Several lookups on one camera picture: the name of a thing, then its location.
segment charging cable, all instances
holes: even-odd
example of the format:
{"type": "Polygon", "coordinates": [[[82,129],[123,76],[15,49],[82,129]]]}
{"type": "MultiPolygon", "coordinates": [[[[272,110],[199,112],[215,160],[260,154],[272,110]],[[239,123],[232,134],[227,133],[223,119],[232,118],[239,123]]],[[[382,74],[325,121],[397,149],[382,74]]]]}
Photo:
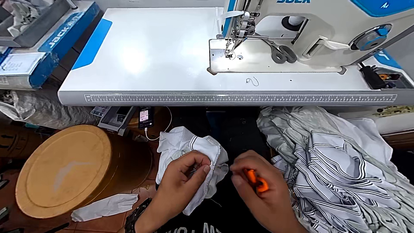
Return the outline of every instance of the charging cable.
{"type": "MultiPolygon", "coordinates": [[[[173,114],[171,113],[170,108],[169,108],[169,107],[167,107],[167,108],[168,108],[168,111],[170,111],[171,120],[170,120],[170,123],[168,124],[167,128],[166,128],[164,131],[167,131],[167,129],[168,129],[168,128],[170,127],[170,125],[171,125],[171,122],[173,121],[173,114]]],[[[158,139],[159,139],[159,137],[161,137],[161,132],[159,132],[159,136],[158,136],[158,138],[156,138],[156,139],[149,139],[149,138],[148,138],[148,135],[147,135],[147,131],[148,131],[148,128],[145,128],[145,137],[146,137],[148,140],[150,140],[150,141],[155,141],[155,140],[158,140],[158,139]]]]}

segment measuring ruler strip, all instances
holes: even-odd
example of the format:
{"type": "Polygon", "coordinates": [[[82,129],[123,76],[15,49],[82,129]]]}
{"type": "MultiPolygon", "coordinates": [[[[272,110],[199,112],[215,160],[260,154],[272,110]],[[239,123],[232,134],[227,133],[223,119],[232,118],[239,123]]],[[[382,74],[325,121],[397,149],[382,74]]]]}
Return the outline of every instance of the measuring ruler strip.
{"type": "Polygon", "coordinates": [[[86,102],[338,102],[393,103],[397,95],[210,95],[210,94],[96,94],[85,95],[86,102]]]}

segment striped fabric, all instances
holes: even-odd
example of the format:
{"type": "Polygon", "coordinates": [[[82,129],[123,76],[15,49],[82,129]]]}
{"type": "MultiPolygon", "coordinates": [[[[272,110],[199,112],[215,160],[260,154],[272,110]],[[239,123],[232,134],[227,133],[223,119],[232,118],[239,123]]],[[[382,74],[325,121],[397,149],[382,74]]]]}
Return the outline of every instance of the striped fabric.
{"type": "Polygon", "coordinates": [[[372,120],[268,107],[257,123],[310,232],[414,232],[414,186],[390,162],[392,149],[372,120]]]}

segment hand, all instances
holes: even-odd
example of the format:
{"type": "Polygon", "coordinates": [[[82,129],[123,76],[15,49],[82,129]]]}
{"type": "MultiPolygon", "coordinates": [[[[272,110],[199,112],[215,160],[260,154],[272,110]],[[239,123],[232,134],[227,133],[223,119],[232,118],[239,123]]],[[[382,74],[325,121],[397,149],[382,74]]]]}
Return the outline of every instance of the hand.
{"type": "Polygon", "coordinates": [[[154,199],[135,223],[136,233],[152,233],[181,213],[210,171],[210,159],[193,150],[172,161],[154,199]],[[188,178],[192,169],[197,171],[188,178]]]}
{"type": "Polygon", "coordinates": [[[282,173],[256,152],[249,150],[239,155],[230,166],[231,180],[238,194],[253,216],[273,233],[307,232],[293,212],[289,189],[282,173]],[[257,193],[247,182],[243,169],[253,169],[256,175],[265,179],[269,190],[257,193]]]}

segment bracelet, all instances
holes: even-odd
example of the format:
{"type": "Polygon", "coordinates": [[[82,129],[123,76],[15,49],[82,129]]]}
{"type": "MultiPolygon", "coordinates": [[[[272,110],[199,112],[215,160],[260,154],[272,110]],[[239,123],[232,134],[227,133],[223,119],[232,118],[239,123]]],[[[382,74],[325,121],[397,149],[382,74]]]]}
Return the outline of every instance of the bracelet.
{"type": "Polygon", "coordinates": [[[151,203],[152,198],[147,198],[138,208],[136,208],[130,215],[128,215],[125,221],[125,233],[135,233],[135,222],[137,222],[140,215],[151,203]]]}

